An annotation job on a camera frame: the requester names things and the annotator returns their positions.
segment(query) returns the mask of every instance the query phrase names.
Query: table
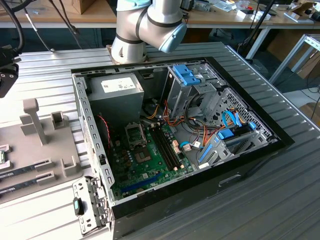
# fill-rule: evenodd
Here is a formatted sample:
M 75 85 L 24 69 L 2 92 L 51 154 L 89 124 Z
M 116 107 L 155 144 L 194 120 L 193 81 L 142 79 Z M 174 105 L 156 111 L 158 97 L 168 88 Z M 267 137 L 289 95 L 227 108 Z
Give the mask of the table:
M 141 229 L 127 239 L 318 239 L 320 229 L 320 129 L 290 103 L 231 47 L 221 42 L 181 44 L 171 54 L 148 46 L 153 61 L 214 57 L 231 76 L 277 121 L 295 143 L 257 173 L 224 192 Z M 20 77 L 1 105 L 14 106 L 25 98 L 41 99 L 46 117 L 63 111 L 71 120 L 84 175 L 91 172 L 78 120 L 70 69 L 111 65 L 105 49 L 36 52 L 21 56 Z M 19 115 L 0 127 L 17 124 Z M 0 205 L 3 239 L 81 238 L 73 209 L 72 182 Z M 108 240 L 105 230 L 89 237 Z
M 294 55 L 302 48 L 304 44 L 308 44 L 310 45 L 310 47 L 307 49 L 307 51 L 305 51 L 300 60 L 291 69 L 294 73 L 301 68 L 301 66 L 306 62 L 306 60 L 314 50 L 320 51 L 320 34 L 304 34 L 300 38 L 293 49 L 289 52 L 288 56 L 286 56 L 286 58 L 283 60 L 274 74 L 270 77 L 269 82 L 271 84 L 273 84 L 277 80 L 277 78 L 281 75 L 287 65 L 291 62 Z
M 40 0 L 30 3 L 27 8 L 37 28 L 66 28 L 53 7 L 43 6 Z M 15 13 L 23 28 L 32 28 L 23 10 Z M 67 12 L 70 22 L 77 28 L 115 28 L 117 17 L 106 0 L 96 0 L 83 14 Z M 8 15 L 0 16 L 0 28 L 15 28 Z
M 257 3 L 250 1 L 253 8 L 257 7 Z M 40 2 L 36 1 L 29 5 L 30 10 L 36 9 L 39 15 L 31 14 L 32 20 L 36 23 L 37 28 L 66 28 L 58 14 L 53 8 L 43 7 Z M 260 26 L 261 32 L 256 38 L 252 48 L 248 52 L 246 59 L 252 59 L 262 42 L 271 29 L 320 29 L 320 23 L 295 23 L 284 16 L 286 9 L 278 7 L 276 9 L 278 15 L 272 16 L 270 20 L 264 21 Z M 23 28 L 31 28 L 27 18 L 22 11 L 17 13 L 18 19 L 21 21 Z M 116 16 L 112 12 L 106 0 L 96 0 L 95 3 L 82 15 L 68 13 L 70 21 L 77 28 L 115 28 Z M 188 28 L 225 28 L 225 29 L 248 29 L 252 23 L 251 19 L 241 19 L 235 11 L 225 12 L 214 6 L 211 12 L 203 12 L 192 10 L 189 12 L 187 21 Z M 0 28 L 14 28 L 8 16 L 0 17 Z

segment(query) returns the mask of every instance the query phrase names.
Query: gray robot arm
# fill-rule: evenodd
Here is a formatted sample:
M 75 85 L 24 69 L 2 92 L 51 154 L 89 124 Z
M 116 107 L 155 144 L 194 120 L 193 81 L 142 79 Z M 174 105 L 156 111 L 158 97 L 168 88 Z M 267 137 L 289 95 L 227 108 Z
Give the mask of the gray robot arm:
M 170 53 L 187 31 L 181 0 L 118 0 L 112 58 L 120 64 L 146 59 L 146 44 Z

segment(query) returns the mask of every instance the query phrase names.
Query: aluminum extrusion table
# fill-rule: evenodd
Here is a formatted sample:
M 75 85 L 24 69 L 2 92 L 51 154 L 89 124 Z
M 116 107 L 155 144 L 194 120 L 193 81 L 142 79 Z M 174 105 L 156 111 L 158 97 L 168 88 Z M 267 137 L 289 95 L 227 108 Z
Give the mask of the aluminum extrusion table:
M 303 64 L 306 63 L 306 61 L 309 59 L 309 56 L 311 54 L 314 55 L 312 52 L 320 51 L 320 34 L 304 34 L 300 40 L 296 43 L 296 45 L 292 48 L 292 50 L 289 52 L 288 56 L 283 60 L 283 62 L 280 64 L 280 66 L 276 69 L 274 74 L 270 77 L 269 82 L 273 84 L 278 77 L 282 74 L 282 72 L 285 70 L 285 68 L 288 66 L 288 64 L 291 62 L 291 60 L 294 58 L 296 53 L 303 47 L 303 45 L 309 44 L 310 47 L 305 51 L 305 53 L 302 55 L 302 57 L 298 60 L 298 62 L 293 66 L 291 69 L 292 72 L 296 72 L 299 70 Z
M 318 239 L 320 229 L 320 130 L 266 79 L 220 42 L 181 44 L 170 55 L 148 47 L 152 60 L 214 57 L 295 140 L 250 178 L 127 238 L 150 239 Z M 64 111 L 71 120 L 84 174 L 91 172 L 70 69 L 111 65 L 105 49 L 37 52 L 21 56 L 20 77 L 0 99 L 0 126 L 19 122 L 22 99 L 37 98 L 38 114 Z M 0 205 L 3 239 L 82 238 L 73 209 L 72 182 Z M 109 239 L 101 230 L 88 239 Z

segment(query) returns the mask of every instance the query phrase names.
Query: motherboard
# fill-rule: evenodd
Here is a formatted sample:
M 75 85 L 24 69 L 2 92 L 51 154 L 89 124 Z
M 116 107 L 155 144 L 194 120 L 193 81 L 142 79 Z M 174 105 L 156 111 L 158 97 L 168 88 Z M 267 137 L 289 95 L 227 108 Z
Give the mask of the motherboard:
M 194 171 L 167 124 L 130 127 L 110 152 L 114 198 L 123 199 Z M 142 140 L 132 147 L 131 142 Z

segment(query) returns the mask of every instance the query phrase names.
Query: wooden desk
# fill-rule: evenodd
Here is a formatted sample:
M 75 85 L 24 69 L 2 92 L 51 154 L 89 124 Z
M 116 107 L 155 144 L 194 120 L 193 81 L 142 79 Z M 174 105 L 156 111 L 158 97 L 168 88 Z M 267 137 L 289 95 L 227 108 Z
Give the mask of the wooden desk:
M 26 9 L 37 28 L 66 28 L 53 7 L 43 6 L 40 1 L 35 1 L 30 3 Z M 117 22 L 117 17 L 106 0 L 96 0 L 82 15 L 70 12 L 67 12 L 67 15 L 70 22 L 77 28 L 115 28 Z M 16 16 L 23 28 L 31 28 L 23 11 L 16 12 Z M 14 27 L 8 15 L 0 17 L 0 28 Z
M 257 4 L 255 2 L 251 2 L 250 5 L 253 9 L 257 8 Z M 273 29 L 286 29 L 286 28 L 295 28 L 295 29 L 313 29 L 317 27 L 320 29 L 320 23 L 315 24 L 307 24 L 307 23 L 295 23 L 291 19 L 284 16 L 284 13 L 287 10 L 284 7 L 278 8 L 276 10 L 277 15 L 271 16 L 270 20 L 265 20 L 261 24 L 261 29 L 265 29 L 271 27 Z M 215 25 L 218 28 L 218 25 L 221 28 L 235 28 L 235 29 L 247 29 L 250 27 L 252 23 L 251 19 L 242 19 L 237 16 L 237 12 L 231 10 L 229 12 L 225 12 L 221 9 L 218 9 L 214 6 L 211 7 L 210 12 L 203 12 L 192 10 L 189 12 L 188 19 L 188 27 L 197 27 L 197 28 L 208 28 L 208 26 Z

